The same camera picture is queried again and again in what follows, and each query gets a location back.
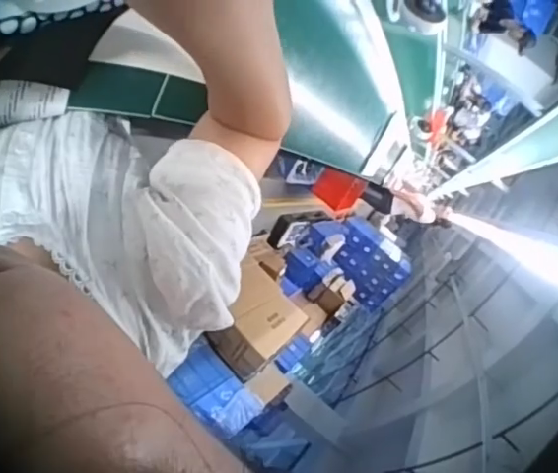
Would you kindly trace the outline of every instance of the cardboard box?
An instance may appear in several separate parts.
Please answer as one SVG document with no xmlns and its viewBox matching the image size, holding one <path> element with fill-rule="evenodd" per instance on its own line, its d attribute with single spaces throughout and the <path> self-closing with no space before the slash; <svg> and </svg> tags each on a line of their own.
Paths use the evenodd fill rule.
<svg viewBox="0 0 558 473">
<path fill-rule="evenodd" d="M 261 269 L 274 281 L 281 279 L 286 272 L 286 260 L 279 253 L 264 254 L 258 261 Z"/>
<path fill-rule="evenodd" d="M 340 293 L 332 291 L 329 288 L 325 288 L 316 300 L 316 303 L 325 311 L 325 313 L 328 315 L 334 315 L 342 307 L 342 305 L 345 304 L 345 300 Z"/>
<path fill-rule="evenodd" d="M 268 235 L 254 236 L 250 239 L 248 245 L 247 256 L 251 256 L 257 260 L 267 253 L 274 253 L 275 249 L 268 244 Z"/>
<path fill-rule="evenodd" d="M 248 381 L 245 387 L 255 394 L 264 405 L 268 405 L 288 395 L 291 383 L 271 363 Z"/>
<path fill-rule="evenodd" d="M 263 369 L 308 321 L 281 287 L 249 260 L 243 263 L 240 295 L 230 311 L 234 326 L 207 338 L 242 380 Z"/>
<path fill-rule="evenodd" d="M 329 319 L 329 314 L 320 308 L 317 304 L 308 303 L 302 307 L 302 311 L 308 316 L 308 321 L 301 329 L 301 333 L 310 338 L 318 330 L 322 328 Z"/>
</svg>

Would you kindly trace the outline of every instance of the red container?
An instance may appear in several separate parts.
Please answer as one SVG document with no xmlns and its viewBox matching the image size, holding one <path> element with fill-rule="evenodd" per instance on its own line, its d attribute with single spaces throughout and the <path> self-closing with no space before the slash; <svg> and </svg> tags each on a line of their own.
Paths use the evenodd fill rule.
<svg viewBox="0 0 558 473">
<path fill-rule="evenodd" d="M 326 169 L 312 193 L 336 213 L 351 210 L 367 188 L 368 182 L 336 169 Z"/>
</svg>

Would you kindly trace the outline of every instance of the woman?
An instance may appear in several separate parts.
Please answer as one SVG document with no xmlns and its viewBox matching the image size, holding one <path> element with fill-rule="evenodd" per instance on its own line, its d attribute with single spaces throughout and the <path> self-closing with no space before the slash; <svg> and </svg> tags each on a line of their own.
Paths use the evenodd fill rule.
<svg viewBox="0 0 558 473">
<path fill-rule="evenodd" d="M 196 60 L 209 110 L 152 169 L 114 117 L 0 129 L 0 245 L 72 281 L 169 375 L 202 331 L 233 323 L 291 101 L 270 0 L 130 5 Z"/>
<path fill-rule="evenodd" d="M 372 214 L 380 212 L 385 216 L 401 216 L 420 224 L 443 228 L 452 226 L 448 219 L 452 208 L 435 205 L 409 184 L 392 189 L 370 183 L 361 199 L 374 209 Z"/>
</svg>

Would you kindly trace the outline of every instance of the white blouse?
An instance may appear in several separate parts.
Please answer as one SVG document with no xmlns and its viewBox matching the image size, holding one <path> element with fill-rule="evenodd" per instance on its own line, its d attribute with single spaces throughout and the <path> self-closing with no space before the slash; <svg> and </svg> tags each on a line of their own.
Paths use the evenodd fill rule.
<svg viewBox="0 0 558 473">
<path fill-rule="evenodd" d="M 167 376 L 201 332 L 233 323 L 260 191 L 202 141 L 149 169 L 126 130 L 87 112 L 0 129 L 0 244 L 46 248 Z"/>
</svg>

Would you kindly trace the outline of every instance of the hair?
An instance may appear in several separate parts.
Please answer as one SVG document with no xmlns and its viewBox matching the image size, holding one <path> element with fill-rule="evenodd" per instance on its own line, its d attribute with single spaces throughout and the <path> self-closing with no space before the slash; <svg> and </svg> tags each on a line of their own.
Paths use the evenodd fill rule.
<svg viewBox="0 0 558 473">
<path fill-rule="evenodd" d="M 453 225 L 453 223 L 450 220 L 445 219 L 443 217 L 437 217 L 435 221 L 430 225 L 434 227 L 442 227 L 444 229 L 449 229 Z"/>
<path fill-rule="evenodd" d="M 518 40 L 518 54 L 523 55 L 526 49 L 531 49 L 537 45 L 537 36 L 529 27 L 523 27 L 523 36 Z"/>
<path fill-rule="evenodd" d="M 481 111 L 487 113 L 488 111 L 492 111 L 492 103 L 487 100 L 487 98 L 483 97 L 481 101 L 479 101 L 478 107 Z"/>
</svg>

